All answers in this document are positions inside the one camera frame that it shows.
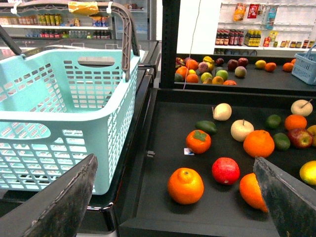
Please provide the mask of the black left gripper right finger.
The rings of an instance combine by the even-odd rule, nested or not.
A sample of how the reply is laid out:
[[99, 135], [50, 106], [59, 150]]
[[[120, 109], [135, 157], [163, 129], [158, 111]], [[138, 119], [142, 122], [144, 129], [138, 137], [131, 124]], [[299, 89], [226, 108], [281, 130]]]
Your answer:
[[316, 235], [316, 191], [265, 158], [253, 166], [263, 200], [281, 237]]

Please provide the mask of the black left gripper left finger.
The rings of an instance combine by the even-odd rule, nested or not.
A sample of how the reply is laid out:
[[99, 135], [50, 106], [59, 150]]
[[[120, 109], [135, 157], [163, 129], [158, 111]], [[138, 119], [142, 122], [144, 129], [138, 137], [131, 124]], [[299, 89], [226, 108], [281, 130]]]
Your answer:
[[94, 154], [0, 219], [2, 237], [73, 237], [90, 202], [98, 167]]

